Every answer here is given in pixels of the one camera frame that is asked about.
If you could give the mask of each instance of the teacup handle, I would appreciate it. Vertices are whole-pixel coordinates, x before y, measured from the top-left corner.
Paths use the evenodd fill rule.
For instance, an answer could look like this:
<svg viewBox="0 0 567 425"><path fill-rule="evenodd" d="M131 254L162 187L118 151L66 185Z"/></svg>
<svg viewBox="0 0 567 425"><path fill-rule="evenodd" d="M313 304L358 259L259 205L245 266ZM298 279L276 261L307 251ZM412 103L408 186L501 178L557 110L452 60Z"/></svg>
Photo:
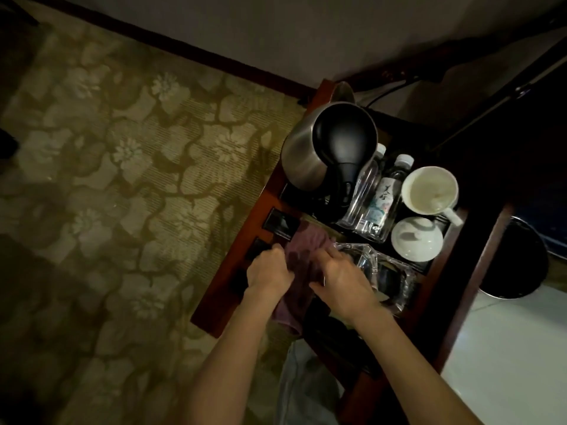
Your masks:
<svg viewBox="0 0 567 425"><path fill-rule="evenodd" d="M442 213L447 217L447 219L451 222L451 224L457 227L463 225L463 220L460 217L458 217L458 215L455 212L453 212L452 208L446 208L445 210L443 210Z"/></svg>

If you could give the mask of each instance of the white tile floor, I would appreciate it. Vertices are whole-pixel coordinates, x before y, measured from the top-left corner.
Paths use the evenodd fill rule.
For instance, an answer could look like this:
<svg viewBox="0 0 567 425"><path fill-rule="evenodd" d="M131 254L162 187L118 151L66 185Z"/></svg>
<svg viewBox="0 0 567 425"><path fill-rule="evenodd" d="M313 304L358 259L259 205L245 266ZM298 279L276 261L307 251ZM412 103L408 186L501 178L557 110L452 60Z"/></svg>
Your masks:
<svg viewBox="0 0 567 425"><path fill-rule="evenodd" d="M442 375L485 425L565 425L567 293L479 292Z"/></svg>

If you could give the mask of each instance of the white teacup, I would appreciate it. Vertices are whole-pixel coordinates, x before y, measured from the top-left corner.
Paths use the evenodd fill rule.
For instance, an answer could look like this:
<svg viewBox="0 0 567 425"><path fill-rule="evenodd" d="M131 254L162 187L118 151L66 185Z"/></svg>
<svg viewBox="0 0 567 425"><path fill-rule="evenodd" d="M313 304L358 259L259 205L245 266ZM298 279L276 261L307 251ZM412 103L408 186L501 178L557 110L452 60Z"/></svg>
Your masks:
<svg viewBox="0 0 567 425"><path fill-rule="evenodd" d="M428 166L410 173L401 186L404 204L419 215L443 213L451 223L459 226L463 220L453 212L459 198L457 179L448 170Z"/></svg>

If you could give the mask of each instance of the floral patterned carpet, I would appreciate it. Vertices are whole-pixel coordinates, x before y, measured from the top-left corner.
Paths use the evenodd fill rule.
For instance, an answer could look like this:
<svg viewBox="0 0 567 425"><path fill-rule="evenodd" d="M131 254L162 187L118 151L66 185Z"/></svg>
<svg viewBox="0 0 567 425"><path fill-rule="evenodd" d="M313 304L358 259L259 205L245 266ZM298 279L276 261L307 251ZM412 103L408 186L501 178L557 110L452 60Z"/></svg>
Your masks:
<svg viewBox="0 0 567 425"><path fill-rule="evenodd" d="M17 1L41 25L0 11L21 145L0 173L0 419L157 424L214 346L189 317L302 109ZM272 421L290 342L269 325L246 423Z"/></svg>

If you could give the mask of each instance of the baseboard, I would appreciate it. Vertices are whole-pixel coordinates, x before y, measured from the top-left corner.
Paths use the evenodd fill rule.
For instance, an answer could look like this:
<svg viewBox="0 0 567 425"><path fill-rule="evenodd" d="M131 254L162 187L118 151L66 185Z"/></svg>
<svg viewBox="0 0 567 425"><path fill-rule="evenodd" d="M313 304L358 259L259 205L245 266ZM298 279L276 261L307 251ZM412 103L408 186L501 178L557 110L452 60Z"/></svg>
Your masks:
<svg viewBox="0 0 567 425"><path fill-rule="evenodd" d="M251 67L239 61L213 54L204 49L196 48L188 43L171 37L154 33L136 25L114 19L104 13L95 12L66 0L32 0L61 12L70 14L90 24L106 28L115 33L133 38L141 43L165 50L183 58L223 70L231 75L250 80L267 88L275 89L283 94L301 99L315 93L314 88L283 78L281 76Z"/></svg>

